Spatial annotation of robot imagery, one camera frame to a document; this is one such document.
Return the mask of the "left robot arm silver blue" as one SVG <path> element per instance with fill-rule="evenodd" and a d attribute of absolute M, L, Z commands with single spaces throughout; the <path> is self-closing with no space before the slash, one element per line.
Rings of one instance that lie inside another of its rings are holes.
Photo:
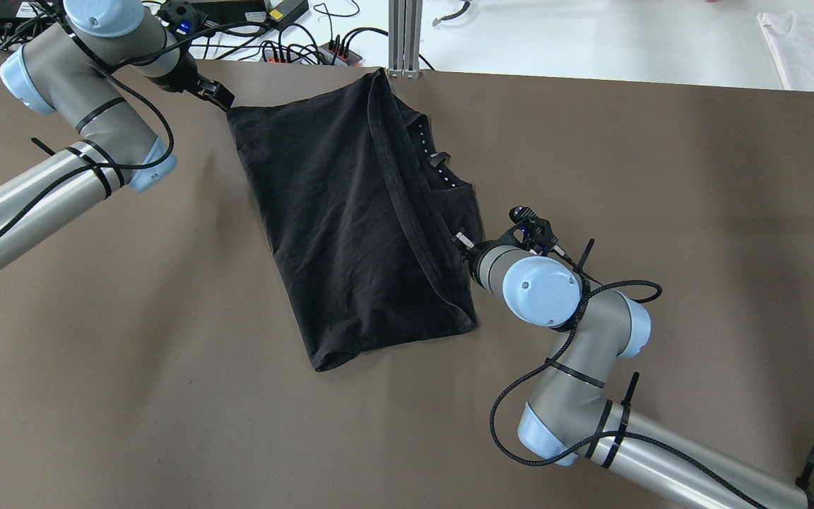
<path fill-rule="evenodd" d="M 207 78 L 141 1 L 55 1 L 54 25 L 0 67 L 9 93 L 72 130 L 28 170 L 0 184 L 0 271 L 125 189 L 144 192 L 177 167 L 167 116 L 117 78 L 136 69 L 171 93 L 229 110 L 232 91 Z"/>

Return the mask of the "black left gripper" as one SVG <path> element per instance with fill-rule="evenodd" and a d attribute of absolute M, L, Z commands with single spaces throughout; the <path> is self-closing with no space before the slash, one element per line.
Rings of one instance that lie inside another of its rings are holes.
<path fill-rule="evenodd" d="M 221 110 L 230 110 L 235 102 L 235 94 L 220 81 L 210 80 L 199 73 L 195 60 L 190 54 L 180 54 L 170 71 L 161 76 L 150 77 L 149 81 L 171 93 L 187 91 Z"/>

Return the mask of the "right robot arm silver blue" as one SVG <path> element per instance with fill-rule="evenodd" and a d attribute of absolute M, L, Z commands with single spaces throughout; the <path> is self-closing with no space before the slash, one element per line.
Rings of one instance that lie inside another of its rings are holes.
<path fill-rule="evenodd" d="M 624 287 L 651 281 L 597 283 L 558 252 L 555 239 L 524 239 L 512 230 L 475 244 L 455 243 L 485 292 L 520 320 L 557 332 L 555 345 L 530 373 L 508 385 L 489 412 L 489 432 L 503 455 L 527 467 L 571 466 L 578 458 L 689 508 L 814 508 L 814 448 L 800 476 L 785 482 L 670 431 L 632 409 L 639 376 L 620 402 L 604 396 L 616 361 L 649 341 L 643 300 Z"/>

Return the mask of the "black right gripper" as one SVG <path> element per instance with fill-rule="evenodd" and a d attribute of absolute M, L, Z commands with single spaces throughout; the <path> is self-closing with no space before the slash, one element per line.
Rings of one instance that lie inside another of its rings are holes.
<path fill-rule="evenodd" d="M 461 252 L 461 257 L 468 265 L 471 279 L 478 286 L 486 291 L 494 291 L 500 288 L 497 279 L 492 276 L 495 258 L 498 254 L 495 251 L 501 248 L 497 240 L 487 240 L 476 244 L 463 230 L 459 230 L 453 235 L 453 242 Z"/>

